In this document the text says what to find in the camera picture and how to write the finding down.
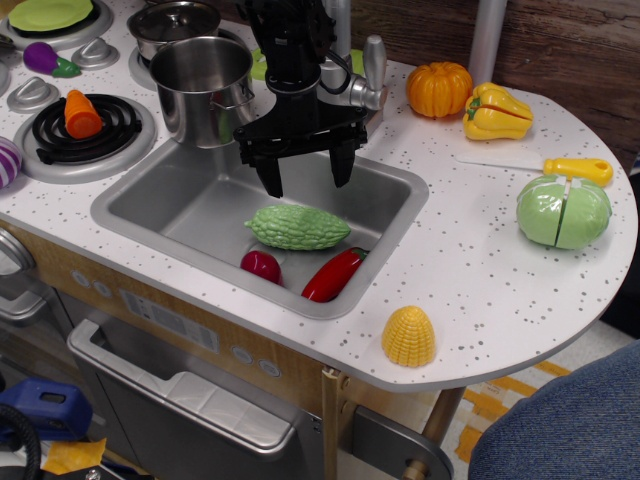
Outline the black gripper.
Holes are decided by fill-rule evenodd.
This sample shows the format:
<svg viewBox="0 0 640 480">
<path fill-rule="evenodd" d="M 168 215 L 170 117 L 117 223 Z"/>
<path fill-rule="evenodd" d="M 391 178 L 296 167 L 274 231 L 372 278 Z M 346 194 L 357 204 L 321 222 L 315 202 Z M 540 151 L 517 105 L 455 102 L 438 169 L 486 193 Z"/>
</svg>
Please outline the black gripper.
<svg viewBox="0 0 640 480">
<path fill-rule="evenodd" d="M 326 103 L 314 91 L 278 95 L 264 116 L 237 128 L 244 164 L 255 165 L 266 192 L 283 196 L 279 158 L 329 150 L 331 172 L 337 188 L 351 178 L 357 150 L 368 140 L 367 111 L 362 107 Z"/>
</svg>

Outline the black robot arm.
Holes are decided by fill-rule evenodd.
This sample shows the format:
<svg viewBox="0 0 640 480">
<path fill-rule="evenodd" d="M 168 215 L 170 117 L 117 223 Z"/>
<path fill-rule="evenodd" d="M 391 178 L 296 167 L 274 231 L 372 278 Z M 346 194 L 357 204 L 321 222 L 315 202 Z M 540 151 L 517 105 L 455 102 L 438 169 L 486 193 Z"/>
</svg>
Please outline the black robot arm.
<svg viewBox="0 0 640 480">
<path fill-rule="evenodd" d="M 242 162 L 279 198 L 279 159 L 327 151 L 335 186 L 346 185 L 355 152 L 367 141 L 366 110 L 318 98 L 321 65 L 336 39 L 335 21 L 319 1 L 243 1 L 239 10 L 265 55 L 266 86 L 276 96 L 266 115 L 234 131 Z"/>
</svg>

